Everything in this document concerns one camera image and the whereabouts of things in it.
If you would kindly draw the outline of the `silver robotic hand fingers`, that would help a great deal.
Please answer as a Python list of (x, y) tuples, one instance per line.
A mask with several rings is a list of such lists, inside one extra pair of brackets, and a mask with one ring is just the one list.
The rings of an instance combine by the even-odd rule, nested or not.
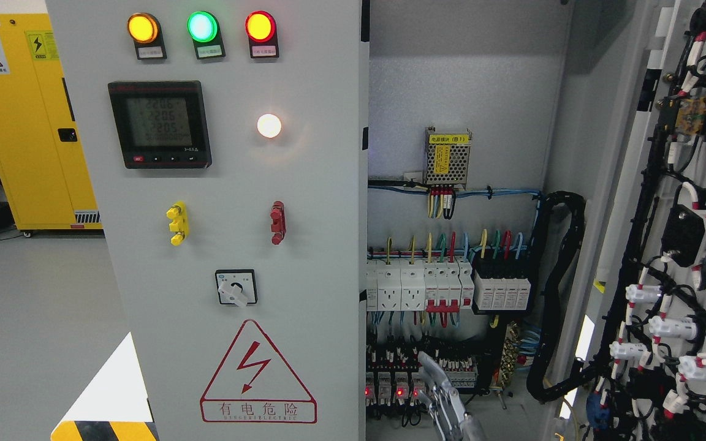
[(479, 420), (469, 413), (459, 391), (451, 384), (445, 371), (425, 352), (417, 354), (419, 376), (426, 390), (418, 398), (428, 408), (440, 440), (487, 440)]

